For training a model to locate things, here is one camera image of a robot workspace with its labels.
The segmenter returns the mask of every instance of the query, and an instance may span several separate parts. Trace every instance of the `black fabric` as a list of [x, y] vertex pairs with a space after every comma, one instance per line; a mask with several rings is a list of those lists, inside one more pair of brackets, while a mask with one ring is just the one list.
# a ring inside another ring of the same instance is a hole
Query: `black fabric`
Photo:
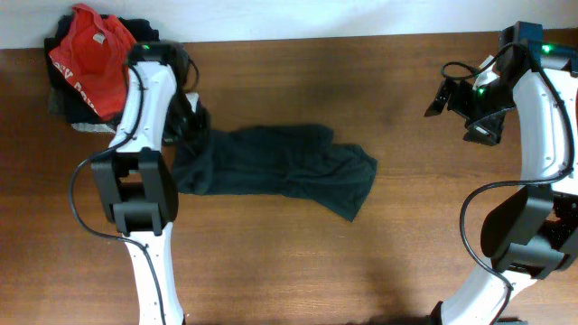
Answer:
[[[61, 41], [69, 33], [72, 24], [73, 15], [64, 15], [58, 21], [58, 27], [54, 37], [44, 39], [44, 59], [48, 70], [48, 79], [51, 86], [62, 97], [63, 112], [68, 123], [91, 123], [101, 124], [100, 117], [86, 104], [82, 95], [62, 76], [62, 73], [54, 67], [48, 53], [57, 48]], [[151, 27], [151, 24], [145, 19], [123, 19], [118, 20], [131, 32], [137, 42], [157, 42], [159, 41], [159, 32]]]
[[355, 144], [332, 144], [323, 125], [259, 126], [211, 131], [198, 156], [177, 146], [172, 176], [181, 193], [282, 194], [315, 200], [352, 221], [378, 162]]

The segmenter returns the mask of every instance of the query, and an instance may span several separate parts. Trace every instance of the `wooden table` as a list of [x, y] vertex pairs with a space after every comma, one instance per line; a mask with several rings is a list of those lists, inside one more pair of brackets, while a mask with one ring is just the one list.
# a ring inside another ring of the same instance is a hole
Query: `wooden table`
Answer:
[[[578, 43], [578, 31], [547, 32]], [[458, 212], [481, 184], [519, 178], [516, 113], [503, 143], [463, 142], [454, 114], [423, 118], [448, 60], [479, 64], [497, 34], [464, 33], [188, 44], [213, 126], [323, 123], [361, 144], [378, 177], [353, 223], [308, 200], [181, 195], [172, 241], [179, 298], [190, 324], [345, 323], [424, 315], [451, 296], [474, 262]], [[71, 172], [110, 140], [79, 134], [46, 112], [42, 50], [0, 51], [0, 323], [136, 324], [126, 248], [72, 219]], [[89, 172], [77, 184], [83, 218], [114, 231]], [[476, 199], [486, 214], [514, 189]], [[505, 315], [578, 323], [578, 267], [521, 293]]]

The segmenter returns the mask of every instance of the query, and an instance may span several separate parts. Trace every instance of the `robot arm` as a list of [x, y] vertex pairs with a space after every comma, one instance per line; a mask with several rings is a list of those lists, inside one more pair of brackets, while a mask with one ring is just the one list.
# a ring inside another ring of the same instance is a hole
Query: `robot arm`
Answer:
[[[506, 42], [526, 42], [534, 57], [541, 57], [544, 73], [565, 103], [570, 130], [565, 127], [562, 108], [545, 80], [515, 49], [498, 59], [500, 76], [491, 67], [477, 77], [473, 86], [447, 79], [426, 112], [427, 116], [438, 115], [449, 101], [448, 110], [466, 118], [468, 133], [464, 140], [494, 145], [500, 141], [504, 115], [511, 107], [517, 107], [522, 180], [558, 176], [567, 163], [574, 163], [569, 162], [570, 143], [575, 152], [578, 149], [569, 138], [577, 136], [577, 55], [568, 48], [561, 46], [560, 51], [554, 51], [554, 45], [542, 43], [541, 28], [518, 23], [500, 35], [500, 47]], [[521, 188], [486, 218], [481, 231], [481, 247], [487, 256], [484, 262], [511, 283], [510, 299], [552, 271], [564, 270], [578, 255], [578, 223], [570, 218], [577, 212], [577, 194], [578, 181], [572, 172], [546, 186]], [[560, 219], [546, 220], [553, 209]], [[477, 265], [452, 298], [438, 303], [432, 319], [443, 325], [491, 324], [508, 298], [506, 293], [502, 280]]]
[[[156, 274], [158, 287], [146, 256], [127, 242], [140, 325], [184, 324], [171, 256], [178, 193], [161, 150], [163, 142], [199, 138], [207, 132], [207, 115], [198, 95], [182, 91], [188, 68], [185, 56], [174, 43], [141, 43], [133, 48], [128, 55], [132, 67], [125, 110], [109, 146], [116, 150], [91, 164], [107, 219], [123, 237], [146, 247]], [[126, 181], [129, 174], [139, 174], [141, 180]]]

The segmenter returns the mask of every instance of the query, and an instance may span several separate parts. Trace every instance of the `white wall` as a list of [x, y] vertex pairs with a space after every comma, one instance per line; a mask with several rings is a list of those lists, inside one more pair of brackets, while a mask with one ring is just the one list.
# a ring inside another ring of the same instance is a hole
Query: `white wall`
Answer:
[[[41, 47], [76, 0], [0, 0], [0, 48]], [[578, 27], [578, 0], [87, 0], [180, 42]]]

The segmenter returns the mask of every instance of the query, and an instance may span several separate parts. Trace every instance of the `red t-shirt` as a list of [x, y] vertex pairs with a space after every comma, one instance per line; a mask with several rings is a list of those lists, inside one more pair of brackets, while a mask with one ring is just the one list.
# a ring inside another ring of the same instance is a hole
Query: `red t-shirt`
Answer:
[[107, 121], [125, 107], [123, 63], [136, 40], [114, 15], [102, 19], [87, 5], [72, 8], [69, 33], [49, 56], [87, 105]]

